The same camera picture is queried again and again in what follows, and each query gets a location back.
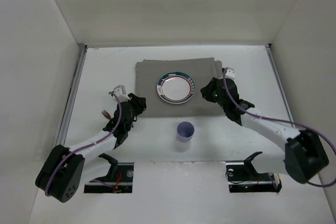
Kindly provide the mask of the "brown wooden fork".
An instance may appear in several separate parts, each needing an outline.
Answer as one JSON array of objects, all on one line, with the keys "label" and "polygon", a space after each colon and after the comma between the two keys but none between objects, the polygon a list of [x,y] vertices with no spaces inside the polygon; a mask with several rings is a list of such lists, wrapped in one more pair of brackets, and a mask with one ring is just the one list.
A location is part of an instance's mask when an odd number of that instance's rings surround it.
[{"label": "brown wooden fork", "polygon": [[106,110],[101,111],[101,113],[107,120],[112,120],[111,115]]}]

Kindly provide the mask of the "white plate with teal rim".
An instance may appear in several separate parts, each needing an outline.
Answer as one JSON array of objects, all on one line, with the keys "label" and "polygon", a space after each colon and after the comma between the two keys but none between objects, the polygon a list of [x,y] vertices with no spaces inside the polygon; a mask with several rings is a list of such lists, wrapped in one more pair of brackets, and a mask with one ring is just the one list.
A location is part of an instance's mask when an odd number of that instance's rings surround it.
[{"label": "white plate with teal rim", "polygon": [[169,104],[188,102],[194,96],[195,89],[192,77],[179,71],[164,74],[156,85],[159,97]]}]

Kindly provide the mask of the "grey cloth placemat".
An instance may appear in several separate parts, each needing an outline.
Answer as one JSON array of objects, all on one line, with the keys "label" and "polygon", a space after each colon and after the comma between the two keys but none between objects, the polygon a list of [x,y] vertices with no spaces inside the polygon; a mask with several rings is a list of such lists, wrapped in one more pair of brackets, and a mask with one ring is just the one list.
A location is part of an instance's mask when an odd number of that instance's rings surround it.
[{"label": "grey cloth placemat", "polygon": [[143,118],[218,116],[223,111],[203,99],[201,88],[222,76],[214,58],[143,60],[135,65],[135,94],[146,98]]}]

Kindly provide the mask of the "lilac plastic cup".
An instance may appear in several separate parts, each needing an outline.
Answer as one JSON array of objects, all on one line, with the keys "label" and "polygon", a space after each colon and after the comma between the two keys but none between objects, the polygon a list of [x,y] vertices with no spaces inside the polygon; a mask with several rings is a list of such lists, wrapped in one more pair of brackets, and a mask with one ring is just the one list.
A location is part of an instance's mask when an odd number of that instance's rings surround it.
[{"label": "lilac plastic cup", "polygon": [[180,142],[186,143],[191,140],[195,132],[194,125],[190,122],[181,122],[176,129],[177,139]]}]

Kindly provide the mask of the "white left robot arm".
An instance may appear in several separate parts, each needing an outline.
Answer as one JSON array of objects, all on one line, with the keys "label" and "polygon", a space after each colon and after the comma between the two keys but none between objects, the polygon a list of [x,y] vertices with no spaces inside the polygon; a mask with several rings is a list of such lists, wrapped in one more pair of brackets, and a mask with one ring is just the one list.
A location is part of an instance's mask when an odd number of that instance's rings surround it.
[{"label": "white left robot arm", "polygon": [[120,178],[118,161],[108,151],[121,146],[133,123],[146,110],[146,99],[129,93],[126,98],[112,93],[117,108],[107,125],[95,136],[70,147],[55,146],[35,180],[47,197],[69,201],[81,185],[91,181],[105,184]]}]

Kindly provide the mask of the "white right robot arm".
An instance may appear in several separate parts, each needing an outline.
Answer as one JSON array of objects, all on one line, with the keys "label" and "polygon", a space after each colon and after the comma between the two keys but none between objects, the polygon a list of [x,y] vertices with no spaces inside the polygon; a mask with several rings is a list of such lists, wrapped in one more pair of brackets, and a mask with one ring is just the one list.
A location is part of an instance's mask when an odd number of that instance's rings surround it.
[{"label": "white right robot arm", "polygon": [[305,184],[329,165],[328,156],[317,133],[306,126],[290,126],[286,120],[272,120],[262,114],[254,104],[241,99],[232,79],[212,78],[201,88],[202,97],[218,104],[227,118],[238,125],[253,130],[276,144],[283,152],[281,157],[253,164],[255,152],[245,159],[253,173],[275,172],[289,175],[298,183]]}]

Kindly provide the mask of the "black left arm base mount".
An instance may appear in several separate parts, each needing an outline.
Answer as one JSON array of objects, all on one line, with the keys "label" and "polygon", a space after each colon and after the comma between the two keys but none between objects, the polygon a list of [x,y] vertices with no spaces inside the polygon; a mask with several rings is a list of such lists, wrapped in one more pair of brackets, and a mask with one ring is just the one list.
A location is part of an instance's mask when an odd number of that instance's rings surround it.
[{"label": "black left arm base mount", "polygon": [[98,161],[109,164],[109,170],[101,177],[85,184],[85,194],[130,194],[133,189],[134,163],[119,163],[108,154],[101,154]]}]

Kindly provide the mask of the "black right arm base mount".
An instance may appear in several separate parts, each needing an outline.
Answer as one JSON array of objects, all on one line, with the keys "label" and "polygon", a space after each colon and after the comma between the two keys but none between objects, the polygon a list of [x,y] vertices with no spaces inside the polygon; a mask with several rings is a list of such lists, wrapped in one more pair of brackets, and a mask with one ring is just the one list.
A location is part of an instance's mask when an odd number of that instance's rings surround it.
[{"label": "black right arm base mount", "polygon": [[258,173],[252,161],[262,152],[255,152],[243,161],[227,161],[225,177],[230,193],[279,193],[282,182],[278,174]]}]

